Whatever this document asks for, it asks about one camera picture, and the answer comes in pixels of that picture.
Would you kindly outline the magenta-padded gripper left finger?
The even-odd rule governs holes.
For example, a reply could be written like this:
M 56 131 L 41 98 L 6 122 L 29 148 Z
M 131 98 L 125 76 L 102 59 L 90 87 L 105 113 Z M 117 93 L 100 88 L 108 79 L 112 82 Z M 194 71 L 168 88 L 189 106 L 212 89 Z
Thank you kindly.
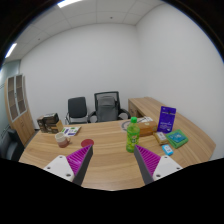
M 92 155 L 93 146 L 88 145 L 68 156 L 57 156 L 44 170 L 81 186 Z

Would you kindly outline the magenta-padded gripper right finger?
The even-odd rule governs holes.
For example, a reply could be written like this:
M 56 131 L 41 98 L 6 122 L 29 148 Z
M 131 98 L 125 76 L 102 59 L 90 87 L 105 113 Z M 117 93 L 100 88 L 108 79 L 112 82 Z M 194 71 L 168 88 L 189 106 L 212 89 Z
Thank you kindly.
M 159 156 L 139 145 L 135 146 L 134 155 L 146 185 L 182 169 L 170 156 Z

